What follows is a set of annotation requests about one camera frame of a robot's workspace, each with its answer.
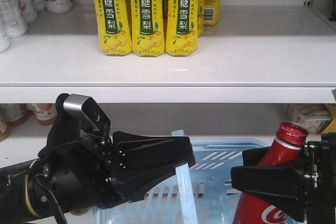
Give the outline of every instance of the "red bottle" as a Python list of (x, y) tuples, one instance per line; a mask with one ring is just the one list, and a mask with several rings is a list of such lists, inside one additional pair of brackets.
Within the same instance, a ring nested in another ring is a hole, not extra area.
[[(308, 132), (298, 124), (281, 122), (272, 146), (258, 165), (274, 165), (297, 158)], [(242, 193), (233, 224), (283, 224), (288, 216), (279, 208), (250, 194)]]

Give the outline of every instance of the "blue basket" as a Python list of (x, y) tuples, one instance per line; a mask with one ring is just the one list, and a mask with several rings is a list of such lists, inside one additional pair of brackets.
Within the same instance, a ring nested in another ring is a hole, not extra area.
[[(232, 224), (240, 194), (225, 183), (230, 169), (243, 164), (243, 150), (266, 145), (250, 138), (192, 140), (192, 145), (196, 164), (190, 176), (198, 224)], [(93, 218), (94, 224), (183, 224), (176, 176), (151, 189), (143, 201), (94, 208)]]

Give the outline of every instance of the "cable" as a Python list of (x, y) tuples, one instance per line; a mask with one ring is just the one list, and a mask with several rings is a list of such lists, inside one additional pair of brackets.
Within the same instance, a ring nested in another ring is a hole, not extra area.
[(49, 200), (49, 203), (50, 203), (50, 205), (53, 209), (53, 212), (54, 212), (54, 217), (55, 217), (56, 223), (57, 224), (68, 224), (55, 195), (53, 194), (52, 191), (50, 191), (47, 187), (45, 187), (39, 181), (39, 177), (43, 177), (43, 174), (36, 174), (34, 176), (34, 181), (35, 181), (36, 185), (45, 193), (45, 196)]

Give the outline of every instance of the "white shelf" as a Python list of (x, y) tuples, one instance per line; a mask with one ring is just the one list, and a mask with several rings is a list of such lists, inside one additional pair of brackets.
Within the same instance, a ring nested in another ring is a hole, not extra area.
[(225, 6), (199, 49), (107, 57), (93, 5), (40, 13), (0, 55), (0, 103), (54, 102), (62, 92), (98, 102), (334, 102), (336, 33), (298, 6)]

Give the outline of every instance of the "bottle cap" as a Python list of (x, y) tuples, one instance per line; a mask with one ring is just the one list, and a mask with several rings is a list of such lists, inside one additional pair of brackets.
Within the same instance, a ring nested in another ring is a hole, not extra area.
[(281, 122), (277, 137), (289, 144), (304, 146), (308, 131), (293, 122)]

